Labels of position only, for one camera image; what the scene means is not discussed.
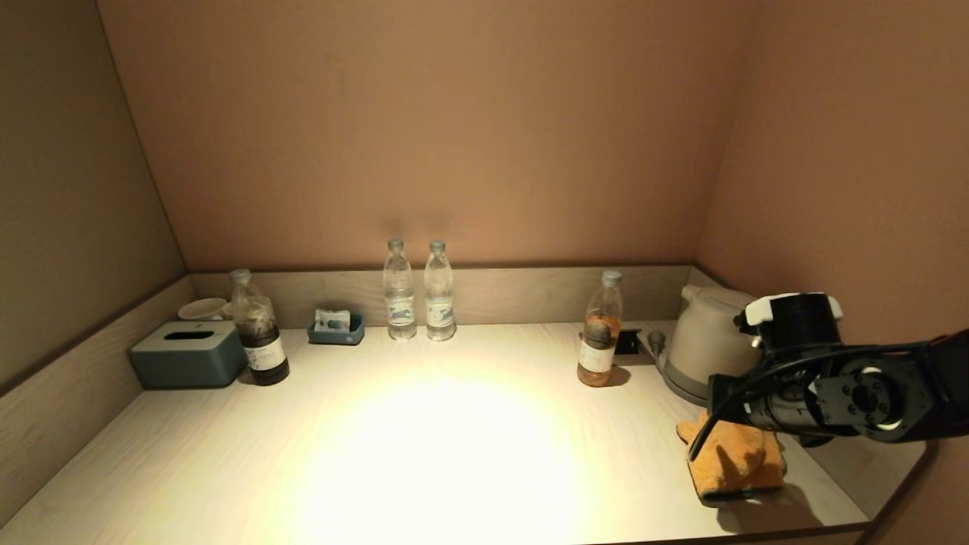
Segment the recessed black power socket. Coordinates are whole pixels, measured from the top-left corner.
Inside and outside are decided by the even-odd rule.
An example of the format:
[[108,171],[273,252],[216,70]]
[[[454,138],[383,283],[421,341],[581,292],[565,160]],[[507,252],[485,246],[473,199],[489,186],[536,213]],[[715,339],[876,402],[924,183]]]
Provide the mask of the recessed black power socket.
[[590,330],[579,337],[578,365],[588,372],[605,372],[610,366],[647,365],[651,359],[639,339],[640,330]]

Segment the dark liquid bottle white label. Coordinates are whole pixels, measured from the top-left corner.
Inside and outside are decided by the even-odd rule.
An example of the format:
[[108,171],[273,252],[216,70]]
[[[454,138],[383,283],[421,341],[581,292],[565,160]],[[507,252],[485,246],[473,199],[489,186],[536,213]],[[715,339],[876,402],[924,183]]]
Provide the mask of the dark liquid bottle white label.
[[259,386],[276,385],[287,379],[290,366],[273,303],[256,286],[249,269],[232,270],[229,279],[229,317],[238,330],[252,379]]

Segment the amber tea bottle white cap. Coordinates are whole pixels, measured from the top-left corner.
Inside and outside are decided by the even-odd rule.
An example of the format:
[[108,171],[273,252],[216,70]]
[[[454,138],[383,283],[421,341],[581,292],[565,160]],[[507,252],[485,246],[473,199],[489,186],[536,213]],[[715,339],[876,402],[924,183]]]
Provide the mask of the amber tea bottle white cap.
[[577,375],[582,384],[592,388],[601,388],[609,382],[621,332],[622,279],[619,270],[605,270],[601,276],[601,286],[586,307]]

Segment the grey-blue tissue box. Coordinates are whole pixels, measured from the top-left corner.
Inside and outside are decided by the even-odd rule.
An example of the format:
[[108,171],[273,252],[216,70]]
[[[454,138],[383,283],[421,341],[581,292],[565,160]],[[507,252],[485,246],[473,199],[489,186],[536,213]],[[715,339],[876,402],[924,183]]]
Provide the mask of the grey-blue tissue box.
[[145,390],[224,388],[247,366],[238,332],[228,321],[165,323],[128,355]]

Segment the orange microfibre cloth grey underside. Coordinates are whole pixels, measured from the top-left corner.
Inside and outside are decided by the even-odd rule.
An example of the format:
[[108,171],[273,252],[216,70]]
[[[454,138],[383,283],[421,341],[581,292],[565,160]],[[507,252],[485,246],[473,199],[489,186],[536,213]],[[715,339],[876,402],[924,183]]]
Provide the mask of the orange microfibre cloth grey underside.
[[781,490],[788,466],[775,432],[718,422],[688,469],[699,499],[717,503]]

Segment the small blue tray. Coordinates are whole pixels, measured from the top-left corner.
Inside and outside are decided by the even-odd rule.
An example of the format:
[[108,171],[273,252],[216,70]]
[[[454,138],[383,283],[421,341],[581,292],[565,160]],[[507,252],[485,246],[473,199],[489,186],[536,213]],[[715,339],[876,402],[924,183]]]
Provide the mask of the small blue tray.
[[316,331],[315,324],[311,324],[306,328],[306,335],[309,344],[357,346],[366,337],[366,317],[351,313],[349,331]]

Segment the grey kettle base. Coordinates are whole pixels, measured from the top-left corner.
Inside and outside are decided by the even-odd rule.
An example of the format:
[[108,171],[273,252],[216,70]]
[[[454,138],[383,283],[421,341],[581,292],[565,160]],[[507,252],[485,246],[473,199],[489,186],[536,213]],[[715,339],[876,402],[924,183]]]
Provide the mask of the grey kettle base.
[[658,367],[665,386],[681,399],[707,407],[709,404],[709,377],[719,372],[719,366],[710,357],[671,358],[662,354]]

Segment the white electric kettle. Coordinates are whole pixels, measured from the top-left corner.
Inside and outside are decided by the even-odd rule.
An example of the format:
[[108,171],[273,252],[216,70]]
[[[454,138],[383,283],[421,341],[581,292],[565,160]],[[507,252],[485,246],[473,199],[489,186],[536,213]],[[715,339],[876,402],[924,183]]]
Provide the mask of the white electric kettle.
[[755,300],[751,294],[689,284],[681,296],[686,307],[665,354],[676,359],[710,357],[719,366],[716,375],[738,377],[757,366],[760,351],[753,347],[751,335],[734,324],[734,317]]

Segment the clear water bottle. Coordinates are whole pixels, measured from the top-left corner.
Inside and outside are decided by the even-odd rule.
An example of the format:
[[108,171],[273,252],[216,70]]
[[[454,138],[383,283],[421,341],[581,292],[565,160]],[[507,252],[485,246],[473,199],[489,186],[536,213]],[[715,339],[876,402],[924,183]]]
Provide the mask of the clear water bottle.
[[429,242],[430,254],[423,270],[427,337],[446,341],[456,334],[453,310],[453,268],[447,258],[443,239]]
[[416,335],[416,307],[413,270],[400,238],[388,239],[388,256],[383,269],[388,334],[402,341]]

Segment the white ceramic cup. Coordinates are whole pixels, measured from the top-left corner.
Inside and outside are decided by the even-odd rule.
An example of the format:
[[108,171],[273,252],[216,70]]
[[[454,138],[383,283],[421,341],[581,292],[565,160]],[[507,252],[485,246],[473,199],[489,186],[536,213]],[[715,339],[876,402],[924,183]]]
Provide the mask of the white ceramic cup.
[[189,322],[223,321],[228,318],[228,306],[229,302],[221,297],[207,297],[180,307],[177,317]]

